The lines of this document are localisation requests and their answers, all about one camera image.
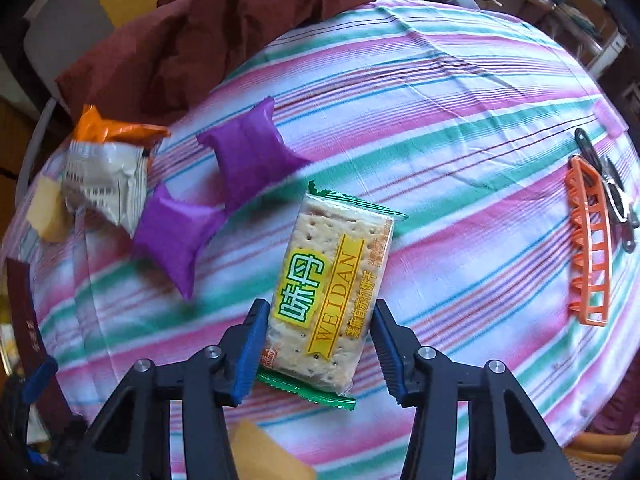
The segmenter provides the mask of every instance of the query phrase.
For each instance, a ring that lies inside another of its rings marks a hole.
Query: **yellow label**
[[[356,297],[353,300],[353,312],[347,322],[347,328],[344,333],[348,337],[359,338],[364,328],[364,320],[367,317],[367,311],[371,306],[373,299],[373,291],[376,289],[376,282],[378,277],[370,270],[365,270],[362,273],[362,279],[360,280],[360,286],[356,292]]]
[[[278,286],[274,316],[308,328],[313,313],[322,301],[331,269],[324,254],[312,249],[295,249],[286,261]]]
[[[363,247],[364,240],[362,238],[354,240],[347,235],[342,235],[340,238],[331,279],[318,313],[318,320],[309,341],[307,353],[319,353],[325,359],[331,357],[347,303],[351,297]]]

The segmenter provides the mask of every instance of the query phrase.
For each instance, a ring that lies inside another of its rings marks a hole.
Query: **striped tablecloth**
[[[613,256],[606,328],[569,315],[571,229],[564,176],[584,128],[638,195],[625,125],[583,69],[535,28],[500,14],[380,0],[293,30],[245,63],[173,128],[149,174],[182,200],[221,205],[215,156],[195,134],[266,96],[286,144],[313,160],[236,213],[196,265],[193,301],[129,257],[126,233],[78,216],[65,244],[15,216],[2,257],[31,263],[40,329],[73,410],[92,418],[139,358],[183,360],[219,340],[256,297],[271,299],[307,180],[409,213],[380,297],[424,344],[514,371],[561,444],[615,390],[640,344],[640,250]],[[44,173],[60,174],[64,148]],[[256,384],[230,424],[257,421],[321,479],[401,471],[413,410],[386,392],[366,345],[354,412]],[[172,460],[184,476],[180,409]],[[466,411],[456,477],[464,475]]]

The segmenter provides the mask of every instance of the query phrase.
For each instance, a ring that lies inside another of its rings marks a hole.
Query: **green stripe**
[[[353,478],[369,471],[376,471],[392,462],[402,464],[406,456],[406,446],[398,446],[387,449],[373,457],[353,462],[347,465],[318,472],[318,480],[340,480],[341,478]]]
[[[356,156],[348,161],[337,164],[336,166],[325,168],[318,171],[312,176],[299,178],[295,181],[283,184],[282,186],[267,193],[259,200],[255,200],[245,206],[242,210],[234,215],[231,224],[240,227],[250,216],[256,212],[265,211],[265,205],[270,203],[296,202],[305,192],[306,181],[316,180],[321,182],[323,186],[331,186],[339,189],[341,182],[349,180],[354,174],[366,174],[380,172],[389,162],[396,160],[407,160],[408,156],[414,153],[432,152],[440,147],[451,145],[456,142],[471,142],[474,139],[483,137],[487,133],[494,131],[507,130],[517,125],[538,121],[543,116],[556,116],[565,110],[576,111],[580,108],[585,110],[591,107],[593,99],[583,100],[581,102],[572,102],[570,104],[553,104],[540,105],[537,107],[526,108],[516,112],[508,112],[500,116],[491,116],[482,118],[469,123],[457,124],[449,126],[436,132],[431,132],[415,139],[408,139],[391,146],[387,146],[374,152]],[[547,150],[544,155],[530,158],[526,162],[510,168],[501,174],[496,174],[487,178],[485,181],[479,182],[475,187],[465,187],[462,193],[457,196],[449,196],[430,200],[422,205],[421,208],[410,212],[410,218],[404,222],[400,222],[396,228],[399,236],[407,234],[415,229],[424,227],[430,222],[465,208],[477,200],[491,195],[514,182],[518,182],[524,178],[530,177],[537,172],[551,166],[569,153],[575,151],[572,137],[568,136],[565,142]],[[75,316],[78,310],[77,305],[83,303],[92,303],[92,297],[97,294],[107,294],[108,290],[117,286],[121,280],[133,278],[134,275],[140,275],[149,271],[149,263],[141,262],[123,262],[118,269],[92,280],[89,286],[84,285],[80,288],[75,296],[75,303],[56,309],[42,323],[40,330],[43,336],[46,336],[55,325],[66,316]],[[120,343],[130,343],[132,340],[144,336],[153,335],[158,331],[176,328],[187,322],[206,316],[212,312],[216,312],[225,308],[229,304],[236,304],[242,301],[251,301],[253,298],[263,294],[265,291],[273,287],[276,280],[278,268],[273,267],[267,271],[262,270],[258,276],[245,278],[237,285],[228,287],[217,294],[213,294],[208,298],[198,298],[193,302],[184,302],[176,304],[170,313],[163,316],[155,317],[152,312],[143,319],[138,319],[137,323],[127,328],[117,327],[115,333],[101,333],[99,338],[87,338],[81,348],[69,349],[66,352],[57,354],[58,363],[63,366],[75,359],[85,358],[96,351],[103,350],[105,347],[114,348]]]
[[[426,61],[436,59],[436,58],[438,58],[439,56],[442,56],[442,55],[443,55],[443,53],[440,52],[440,51],[432,52],[432,53],[421,52],[419,54],[415,54],[415,55],[409,56],[409,57],[403,57],[403,58],[398,58],[398,59],[381,61],[379,63],[376,63],[375,66],[378,67],[378,68],[382,68],[384,66],[406,65],[407,62],[411,62],[411,61],[420,61],[422,64],[424,64]],[[475,54],[475,55],[474,54],[468,54],[467,57],[470,58],[470,59],[473,59],[475,57],[486,57],[486,55],[485,54]],[[510,57],[508,59],[517,59],[517,58],[515,56],[512,56],[512,57]],[[329,82],[329,81],[331,81],[333,79],[341,78],[342,76],[345,76],[345,75],[351,75],[352,73],[353,73],[353,70],[344,70],[344,71],[341,71],[341,72],[335,72],[335,73],[332,73],[332,74],[329,74],[329,75],[325,75],[325,76],[319,77],[317,79],[308,81],[308,82],[306,82],[306,83],[304,83],[302,85],[294,86],[292,88],[283,90],[280,93],[275,93],[273,96],[276,97],[276,98],[277,97],[286,98],[288,96],[296,94],[296,92],[298,92],[300,89],[305,89],[305,91],[308,91],[310,88],[318,88],[318,87],[321,87],[323,84],[326,85],[327,82]],[[535,75],[535,76],[548,76],[548,77],[559,77],[559,78],[574,78],[574,79],[577,77],[575,75],[558,75],[558,74],[552,74],[552,73],[535,73],[535,74],[533,74],[531,72],[527,72],[526,75],[527,76]],[[439,80],[434,80],[434,81],[435,82],[440,82],[442,80],[444,80],[444,79],[441,78]],[[212,126],[216,126],[217,124],[222,124],[224,121],[228,120],[229,118],[235,117],[238,114],[241,114],[241,113],[243,113],[243,112],[245,112],[247,110],[250,110],[251,108],[253,108],[253,106],[254,105],[247,105],[245,107],[238,108],[238,110],[234,110],[233,112],[228,113],[227,115],[215,120],[213,123],[206,124],[205,126],[201,127],[199,130],[196,130],[193,135],[199,134],[199,133],[209,129]],[[166,155],[170,154],[171,150],[174,150],[177,146],[180,146],[182,143],[184,143],[188,139],[189,139],[189,137],[185,137],[182,140],[176,142],[175,144],[172,144],[169,147],[169,149],[166,150],[165,152],[162,152],[161,155],[162,156],[166,156]]]
[[[340,16],[340,19],[350,18],[351,15],[353,15],[353,19],[356,22],[362,22],[371,18],[375,18],[375,15],[378,15],[382,18],[395,17],[397,15],[402,18],[410,14],[412,17],[415,17],[415,7],[406,7],[406,12],[402,12],[403,9],[405,8],[394,7],[392,10],[386,9],[384,7],[377,7],[375,9],[357,9],[343,13]],[[330,20],[324,22],[325,26],[330,24]],[[476,23],[470,22],[465,26],[464,29],[460,29],[460,27],[461,25],[459,23],[408,23],[402,20],[393,20],[392,22],[385,23],[364,23],[361,27],[351,27],[347,30],[332,30],[324,34],[313,35],[311,38],[305,38],[305,41],[296,41],[292,46],[278,45],[273,49],[267,48],[239,66],[228,76],[228,79],[241,75],[256,66],[262,64],[272,64],[288,57],[310,53],[310,51],[312,50],[326,49],[338,44],[350,43],[351,41],[359,41],[365,39],[371,40],[375,37],[388,36],[389,34],[416,31],[423,34],[437,34],[439,32],[448,32],[451,34],[482,34],[484,36],[496,38],[495,22],[488,22],[487,26],[481,26],[477,25]],[[531,44],[540,44],[542,46],[548,46],[551,48],[559,48],[558,44],[555,41],[545,41],[544,37],[542,36],[532,38],[529,31],[527,31],[526,33],[523,32],[522,34],[518,34],[511,28],[505,28],[499,31],[498,37],[509,38],[510,40],[524,41]]]

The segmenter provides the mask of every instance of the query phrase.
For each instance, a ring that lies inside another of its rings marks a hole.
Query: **orange snack bag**
[[[169,135],[171,133],[164,126],[103,119],[95,105],[84,105],[82,116],[72,133],[72,139],[98,144],[126,142],[151,149],[157,142]]]

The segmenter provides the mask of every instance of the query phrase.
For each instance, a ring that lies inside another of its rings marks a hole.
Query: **metal screw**
[[[489,362],[489,370],[494,374],[503,374],[506,369],[507,367],[502,361],[494,360]]]
[[[204,350],[209,359],[217,359],[222,355],[222,348],[216,345],[207,346]]]
[[[151,368],[151,361],[149,359],[139,359],[134,363],[133,367],[137,372],[146,372]]]
[[[418,348],[418,355],[423,359],[435,359],[438,353],[435,348],[430,346],[421,346]]]

